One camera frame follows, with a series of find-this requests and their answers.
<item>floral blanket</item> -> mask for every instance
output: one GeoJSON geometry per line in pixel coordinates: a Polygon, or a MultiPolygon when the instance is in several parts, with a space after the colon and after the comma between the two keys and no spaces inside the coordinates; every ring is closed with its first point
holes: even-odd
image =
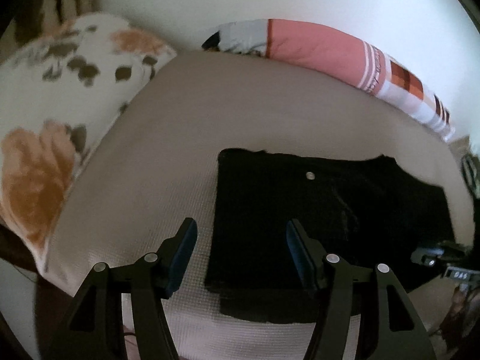
{"type": "Polygon", "coordinates": [[[124,19],[90,14],[0,67],[0,216],[39,269],[75,178],[136,93],[175,56],[124,19]]]}
{"type": "Polygon", "coordinates": [[[219,26],[205,50],[253,54],[333,76],[386,101],[431,128],[454,134],[450,113],[414,74],[375,46],[321,24],[292,20],[239,21],[219,26]]]}

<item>folded black shirt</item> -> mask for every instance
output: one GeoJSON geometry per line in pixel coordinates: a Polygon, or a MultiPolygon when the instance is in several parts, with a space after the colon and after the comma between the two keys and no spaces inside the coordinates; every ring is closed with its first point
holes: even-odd
{"type": "Polygon", "coordinates": [[[297,218],[328,253],[372,268],[386,263],[407,291],[439,274],[413,264],[421,243],[454,240],[442,188],[404,172],[393,158],[341,161],[225,149],[205,286],[220,311],[259,322],[313,322],[286,242],[297,218]]]}

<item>gray fabric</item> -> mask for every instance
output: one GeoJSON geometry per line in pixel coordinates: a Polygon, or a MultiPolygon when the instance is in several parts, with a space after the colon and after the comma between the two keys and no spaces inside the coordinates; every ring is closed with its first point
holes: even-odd
{"type": "MultiPolygon", "coordinates": [[[[472,203],[448,146],[408,115],[315,71],[192,52],[165,66],[102,141],[65,204],[46,278],[73,295],[93,264],[132,263],[191,216],[199,225],[197,246],[180,290],[164,302],[179,354],[303,358],[313,325],[235,320],[219,313],[218,296],[203,287],[217,154],[228,147],[345,160],[392,156],[405,171],[445,189],[457,240],[472,241],[472,203]]],[[[418,293],[429,294],[428,285],[418,293]]],[[[432,302],[420,296],[417,307],[448,303],[450,289],[440,292],[432,302]]],[[[445,312],[434,308],[423,317],[441,319],[445,312]]],[[[358,320],[351,328],[353,337],[358,320]]]]}

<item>beige mattress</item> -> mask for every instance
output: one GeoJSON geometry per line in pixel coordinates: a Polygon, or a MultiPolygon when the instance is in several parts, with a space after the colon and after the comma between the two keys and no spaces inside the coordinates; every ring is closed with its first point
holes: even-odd
{"type": "MultiPolygon", "coordinates": [[[[179,354],[303,358],[312,324],[235,320],[219,313],[218,295],[203,287],[217,154],[228,147],[344,160],[392,156],[413,176],[444,188],[457,241],[472,241],[472,203],[448,147],[409,116],[315,71],[191,52],[163,68],[102,141],[61,214],[46,278],[73,295],[93,264],[132,263],[191,216],[197,246],[181,289],[164,302],[179,354]]],[[[451,287],[434,280],[412,294],[426,325],[443,317],[451,287]]],[[[357,328],[352,318],[353,338],[357,328]]],[[[346,359],[355,352],[349,345],[346,359]]]]}

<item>silver screw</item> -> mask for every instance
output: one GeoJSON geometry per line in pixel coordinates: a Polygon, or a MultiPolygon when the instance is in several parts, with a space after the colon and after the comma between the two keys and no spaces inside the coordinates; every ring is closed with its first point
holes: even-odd
{"type": "Polygon", "coordinates": [[[93,266],[93,270],[95,272],[102,272],[105,270],[105,268],[107,267],[107,264],[105,264],[104,262],[97,262],[94,266],[93,266]]]}
{"type": "Polygon", "coordinates": [[[329,263],[335,264],[340,261],[340,257],[338,257],[336,254],[328,254],[327,255],[327,261],[329,263]]]}
{"type": "Polygon", "coordinates": [[[147,263],[154,263],[155,261],[157,261],[158,259],[158,256],[156,253],[148,253],[145,255],[145,257],[143,257],[143,259],[147,262],[147,263]]]}
{"type": "Polygon", "coordinates": [[[387,273],[390,270],[387,264],[378,264],[377,269],[383,274],[387,273]]]}

